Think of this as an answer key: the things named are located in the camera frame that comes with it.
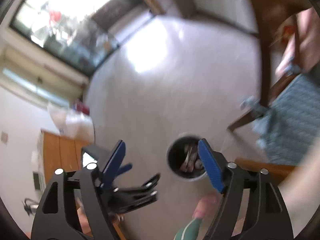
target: wooden chair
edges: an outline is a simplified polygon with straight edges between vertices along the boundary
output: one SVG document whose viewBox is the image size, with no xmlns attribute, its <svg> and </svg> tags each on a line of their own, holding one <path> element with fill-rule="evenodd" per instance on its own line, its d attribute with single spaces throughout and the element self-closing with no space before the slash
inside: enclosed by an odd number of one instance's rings
<svg viewBox="0 0 320 240">
<path fill-rule="evenodd" d="M 260 104 L 268 107 L 270 102 L 275 99 L 295 78 L 291 76 L 282 76 L 276 84 L 271 87 L 271 54 L 270 47 L 274 42 L 275 33 L 279 26 L 289 17 L 292 17 L 295 32 L 295 58 L 293 62 L 300 63 L 300 42 L 297 28 L 296 14 L 310 7 L 308 0 L 251 0 L 253 10 L 256 16 L 260 52 L 261 52 L 261 90 Z M 244 126 L 256 119 L 252 110 L 248 111 L 238 120 L 228 126 L 230 131 Z"/>
</svg>

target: chair leg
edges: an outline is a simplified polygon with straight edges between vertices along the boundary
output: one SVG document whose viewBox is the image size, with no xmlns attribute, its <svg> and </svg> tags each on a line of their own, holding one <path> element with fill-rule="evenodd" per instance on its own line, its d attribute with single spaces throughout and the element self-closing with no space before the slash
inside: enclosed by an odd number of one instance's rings
<svg viewBox="0 0 320 240">
<path fill-rule="evenodd" d="M 231 125 L 228 126 L 228 130 L 233 132 L 236 128 L 239 128 L 241 126 L 244 126 L 252 121 L 254 121 L 256 118 L 253 117 L 252 111 L 248 111 L 246 114 L 241 116 L 238 120 L 233 122 Z"/>
</svg>

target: wall outlet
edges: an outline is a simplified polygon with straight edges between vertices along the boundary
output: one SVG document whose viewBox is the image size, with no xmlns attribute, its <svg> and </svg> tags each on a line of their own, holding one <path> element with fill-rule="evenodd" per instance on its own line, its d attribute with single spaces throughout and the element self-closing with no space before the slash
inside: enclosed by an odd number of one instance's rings
<svg viewBox="0 0 320 240">
<path fill-rule="evenodd" d="M 1 132 L 1 142 L 4 144 L 8 143 L 8 134 L 5 132 Z"/>
</svg>

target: floor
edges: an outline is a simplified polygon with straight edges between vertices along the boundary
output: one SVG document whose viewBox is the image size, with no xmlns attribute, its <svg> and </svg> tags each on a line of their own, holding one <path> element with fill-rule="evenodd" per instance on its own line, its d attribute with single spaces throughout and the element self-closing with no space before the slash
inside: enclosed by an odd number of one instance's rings
<svg viewBox="0 0 320 240">
<path fill-rule="evenodd" d="M 258 41 L 252 36 L 215 22 L 155 17 L 95 73 L 86 103 L 96 143 L 111 149 L 124 140 L 125 162 L 133 163 L 116 184 L 140 185 L 157 172 L 162 175 L 159 200 L 125 216 L 132 239 L 174 239 L 200 197 L 215 192 L 207 178 L 187 182 L 167 167 L 167 149 L 181 133 L 206 138 L 230 161 L 238 156 L 265 160 L 250 126 L 235 135 L 226 131 L 243 113 L 242 98 L 259 93 L 258 64 Z"/>
</svg>

